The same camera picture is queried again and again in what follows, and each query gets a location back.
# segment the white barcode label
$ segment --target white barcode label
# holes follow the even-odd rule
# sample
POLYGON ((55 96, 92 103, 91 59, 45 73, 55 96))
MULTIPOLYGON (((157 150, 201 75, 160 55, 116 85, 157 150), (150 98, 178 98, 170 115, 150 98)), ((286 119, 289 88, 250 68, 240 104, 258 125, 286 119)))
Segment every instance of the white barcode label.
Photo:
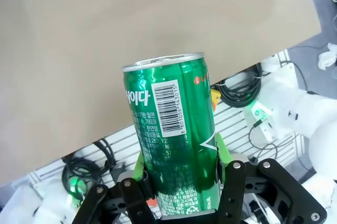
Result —
POLYGON ((178 80, 154 83, 152 93, 163 137, 186 133, 178 80))

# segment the soda can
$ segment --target soda can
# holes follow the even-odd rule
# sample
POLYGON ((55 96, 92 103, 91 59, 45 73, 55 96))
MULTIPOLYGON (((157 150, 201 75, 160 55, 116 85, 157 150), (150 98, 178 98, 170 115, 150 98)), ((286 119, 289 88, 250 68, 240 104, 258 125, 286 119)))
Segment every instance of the soda can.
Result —
POLYGON ((203 53, 123 67, 133 123, 162 215, 217 209, 217 147, 203 53))

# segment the screw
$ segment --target screw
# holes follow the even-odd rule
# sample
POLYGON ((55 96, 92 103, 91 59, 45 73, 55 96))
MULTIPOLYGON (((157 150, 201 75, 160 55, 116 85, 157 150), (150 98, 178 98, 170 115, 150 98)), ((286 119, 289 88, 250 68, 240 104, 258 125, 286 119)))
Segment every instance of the screw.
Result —
POLYGON ((233 167, 234 167, 234 169, 239 169, 241 167, 241 165, 238 162, 235 162, 233 164, 233 167))
POLYGON ((270 167, 270 163, 264 162, 264 163, 263 163, 263 167, 268 169, 268 168, 270 167))
POLYGON ((124 182, 124 186, 125 187, 129 187, 130 185, 131 185, 130 180, 127 180, 127 181, 124 182))
POLYGON ((102 191, 103 191, 103 188, 102 188, 102 187, 98 187, 98 188, 97 188, 97 193, 98 193, 98 194, 102 193, 102 191))
POLYGON ((311 215, 311 219, 313 221, 318 221, 320 219, 320 215, 317 213, 317 212, 314 212, 312 215, 311 215))

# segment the yellow object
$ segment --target yellow object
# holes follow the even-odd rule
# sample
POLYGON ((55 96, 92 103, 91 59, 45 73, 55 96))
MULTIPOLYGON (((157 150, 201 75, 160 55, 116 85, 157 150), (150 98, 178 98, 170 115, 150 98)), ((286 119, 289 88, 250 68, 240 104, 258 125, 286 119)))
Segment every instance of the yellow object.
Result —
POLYGON ((221 98, 221 93, 217 90, 211 89, 211 96, 212 96, 213 111, 215 111, 215 108, 221 98))

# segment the can lid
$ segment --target can lid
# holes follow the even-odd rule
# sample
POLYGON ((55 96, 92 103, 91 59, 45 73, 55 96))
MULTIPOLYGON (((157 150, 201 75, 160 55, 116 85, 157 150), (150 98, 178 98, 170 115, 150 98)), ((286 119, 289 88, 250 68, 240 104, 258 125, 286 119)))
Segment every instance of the can lid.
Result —
POLYGON ((172 65, 172 64, 191 61, 191 60, 195 60, 195 59, 199 59, 203 57, 204 57, 203 52, 157 57, 157 58, 138 61, 138 62, 135 62, 133 65, 123 66, 122 70, 123 72, 133 72, 135 70, 144 70, 144 69, 149 69, 149 68, 158 67, 158 66, 172 65))

